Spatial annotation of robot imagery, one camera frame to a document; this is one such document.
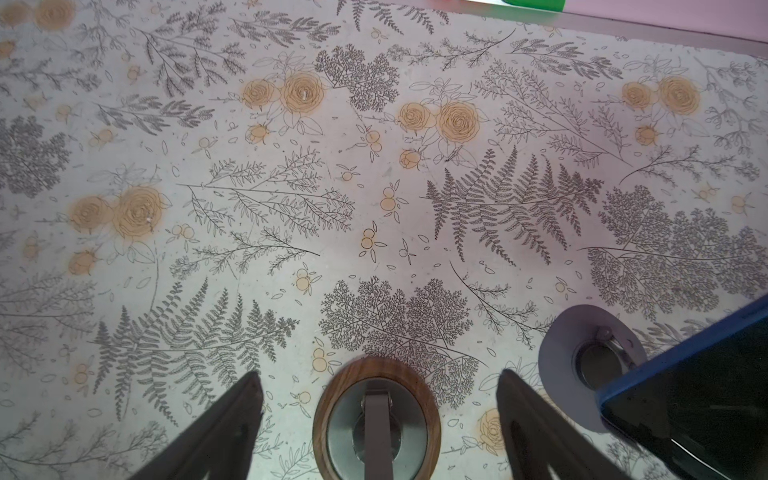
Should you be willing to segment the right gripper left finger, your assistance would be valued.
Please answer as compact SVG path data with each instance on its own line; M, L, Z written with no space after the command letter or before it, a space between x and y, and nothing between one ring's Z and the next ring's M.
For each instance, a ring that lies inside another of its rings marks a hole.
M134 479L245 479L263 417L257 372L243 375Z

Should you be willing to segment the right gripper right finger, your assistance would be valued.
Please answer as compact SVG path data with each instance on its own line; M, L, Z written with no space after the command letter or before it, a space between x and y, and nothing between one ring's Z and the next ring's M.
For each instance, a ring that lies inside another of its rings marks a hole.
M571 427L515 372L496 390L500 427L515 479L626 479L628 476Z

